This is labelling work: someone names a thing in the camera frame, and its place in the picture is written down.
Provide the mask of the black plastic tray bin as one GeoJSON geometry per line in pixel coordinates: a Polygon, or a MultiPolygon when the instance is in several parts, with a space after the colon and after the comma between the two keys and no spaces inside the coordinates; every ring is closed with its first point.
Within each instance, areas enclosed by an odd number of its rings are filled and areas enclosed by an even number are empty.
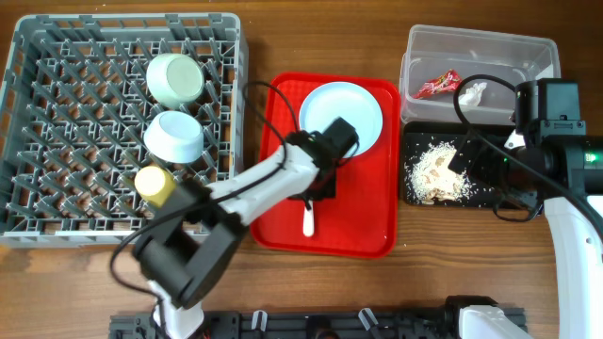
{"type": "Polygon", "coordinates": [[[493,187],[467,178],[465,194],[457,200],[434,199],[424,202],[419,197],[418,185],[413,184],[414,167],[424,153],[444,148],[449,153],[457,150],[466,135],[466,129],[460,123],[436,121],[411,121],[404,126],[400,137],[399,156],[399,196],[411,205],[454,206],[484,208],[491,210],[500,196],[493,187]]]}

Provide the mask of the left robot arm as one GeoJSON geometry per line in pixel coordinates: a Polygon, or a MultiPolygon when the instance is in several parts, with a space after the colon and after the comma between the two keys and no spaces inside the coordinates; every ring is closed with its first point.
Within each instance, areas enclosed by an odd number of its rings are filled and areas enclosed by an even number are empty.
{"type": "Polygon", "coordinates": [[[166,337],[189,338],[202,326],[204,297],[256,219],[286,200],[308,205],[334,197],[335,172],[358,140],[337,118],[323,132],[290,133],[273,155],[232,179],[175,187],[133,248],[166,337]]]}

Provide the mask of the light green bowl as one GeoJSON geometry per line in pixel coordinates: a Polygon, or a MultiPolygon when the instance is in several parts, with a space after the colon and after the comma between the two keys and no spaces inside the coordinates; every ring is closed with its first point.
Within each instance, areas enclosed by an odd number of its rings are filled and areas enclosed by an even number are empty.
{"type": "Polygon", "coordinates": [[[204,151],[202,126],[180,111],[159,113],[145,131],[143,142],[150,153],[176,164],[195,162],[204,151]]]}

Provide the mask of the green bowl with scraps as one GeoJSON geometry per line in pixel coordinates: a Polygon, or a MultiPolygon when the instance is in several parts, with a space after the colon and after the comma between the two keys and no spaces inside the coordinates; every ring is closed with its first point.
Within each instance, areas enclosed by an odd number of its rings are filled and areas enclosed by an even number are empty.
{"type": "Polygon", "coordinates": [[[149,62],[146,81],[151,95],[170,109],[193,103],[204,89],[201,66],[192,57],[182,54],[154,57],[149,62]]]}

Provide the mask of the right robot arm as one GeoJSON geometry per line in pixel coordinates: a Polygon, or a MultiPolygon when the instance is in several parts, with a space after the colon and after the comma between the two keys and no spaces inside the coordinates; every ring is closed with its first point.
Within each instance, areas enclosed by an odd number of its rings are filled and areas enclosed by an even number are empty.
{"type": "Polygon", "coordinates": [[[578,85],[560,78],[512,85],[512,120],[521,146],[506,150],[464,115],[466,135],[449,163],[455,172],[494,188],[534,218],[546,217],[555,251],[561,338],[602,335],[602,139],[585,133],[578,85]]]}

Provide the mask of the red plastic tray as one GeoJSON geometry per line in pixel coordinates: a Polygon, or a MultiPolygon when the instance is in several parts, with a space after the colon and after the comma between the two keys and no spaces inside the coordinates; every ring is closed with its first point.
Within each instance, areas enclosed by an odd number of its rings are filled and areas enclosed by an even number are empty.
{"type": "Polygon", "coordinates": [[[383,129],[366,152],[336,172],[334,197],[315,202],[315,232],[302,232],[305,205],[284,200],[251,227],[254,240],[274,250],[380,258],[396,243],[398,225],[399,130],[401,99],[381,79],[349,77],[366,89],[383,113],[383,129]]]}

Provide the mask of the grey dishwasher rack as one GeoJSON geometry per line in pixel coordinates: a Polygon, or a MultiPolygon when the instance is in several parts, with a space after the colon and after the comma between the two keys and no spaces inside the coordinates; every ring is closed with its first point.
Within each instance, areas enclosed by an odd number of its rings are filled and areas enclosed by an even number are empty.
{"type": "Polygon", "coordinates": [[[233,13],[26,15],[1,82],[1,242],[69,248],[121,242],[153,216],[134,186],[149,165],[203,184],[243,170],[249,48],[233,13]],[[146,81],[162,54],[192,58],[202,94],[182,111],[202,127],[190,164],[143,135],[163,106],[146,81]]]}

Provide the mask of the white plastic fork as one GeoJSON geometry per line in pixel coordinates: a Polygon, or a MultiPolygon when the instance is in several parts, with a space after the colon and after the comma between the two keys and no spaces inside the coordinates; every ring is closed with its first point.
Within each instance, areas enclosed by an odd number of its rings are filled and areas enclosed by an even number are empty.
{"type": "Polygon", "coordinates": [[[305,237],[312,237],[315,232],[314,209],[305,209],[302,220],[302,233],[305,237]]]}

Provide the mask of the red snack wrapper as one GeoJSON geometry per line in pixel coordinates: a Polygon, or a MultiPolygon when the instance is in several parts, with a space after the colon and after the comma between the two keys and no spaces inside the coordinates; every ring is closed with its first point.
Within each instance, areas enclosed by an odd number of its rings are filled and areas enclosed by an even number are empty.
{"type": "Polygon", "coordinates": [[[419,91],[413,95],[413,98],[421,100],[441,93],[454,92],[462,81],[462,77],[455,70],[449,69],[437,78],[425,82],[419,91]]]}

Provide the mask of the light blue plate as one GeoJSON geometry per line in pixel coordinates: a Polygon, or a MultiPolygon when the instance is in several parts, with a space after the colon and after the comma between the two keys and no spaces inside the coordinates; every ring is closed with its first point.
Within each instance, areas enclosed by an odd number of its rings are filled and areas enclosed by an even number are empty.
{"type": "Polygon", "coordinates": [[[324,132],[337,118],[350,124],[359,137],[358,150],[351,149],[346,158],[369,150],[383,129],[383,113],[375,97],[350,82],[331,82],[310,92],[301,104],[299,126],[308,132],[324,132]]]}

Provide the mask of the clear plastic bin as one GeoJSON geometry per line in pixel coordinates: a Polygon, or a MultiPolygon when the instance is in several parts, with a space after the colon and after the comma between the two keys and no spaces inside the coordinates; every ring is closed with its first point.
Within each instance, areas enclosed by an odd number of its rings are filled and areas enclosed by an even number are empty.
{"type": "Polygon", "coordinates": [[[449,70],[462,78],[489,74],[515,86],[562,75],[557,44],[551,39],[416,24],[410,30],[400,67],[402,122],[458,120],[451,93],[413,97],[424,83],[449,70]]]}

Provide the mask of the food scraps pile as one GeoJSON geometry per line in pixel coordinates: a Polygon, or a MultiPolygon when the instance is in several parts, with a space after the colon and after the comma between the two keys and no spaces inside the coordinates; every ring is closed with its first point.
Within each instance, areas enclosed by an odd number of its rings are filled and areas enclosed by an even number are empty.
{"type": "Polygon", "coordinates": [[[404,164],[409,196],[420,204],[461,202],[472,195],[473,184],[466,171],[448,168],[457,150],[451,142],[429,144],[426,151],[412,155],[404,164]]]}

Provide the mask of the white napkin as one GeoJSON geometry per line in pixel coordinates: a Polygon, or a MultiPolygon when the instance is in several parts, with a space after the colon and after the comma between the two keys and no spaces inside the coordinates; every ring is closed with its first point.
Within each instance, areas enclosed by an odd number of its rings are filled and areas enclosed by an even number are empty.
{"type": "Polygon", "coordinates": [[[471,88],[467,89],[464,94],[459,96],[460,105],[478,106],[481,102],[481,96],[486,90],[485,82],[475,83],[471,88]]]}

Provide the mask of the yellow plastic cup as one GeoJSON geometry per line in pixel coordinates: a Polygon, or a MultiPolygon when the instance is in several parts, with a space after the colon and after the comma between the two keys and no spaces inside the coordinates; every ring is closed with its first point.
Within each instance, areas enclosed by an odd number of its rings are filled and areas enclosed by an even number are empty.
{"type": "Polygon", "coordinates": [[[134,184],[141,198],[156,207],[161,207],[176,188],[172,175],[157,166],[140,169],[134,184]]]}

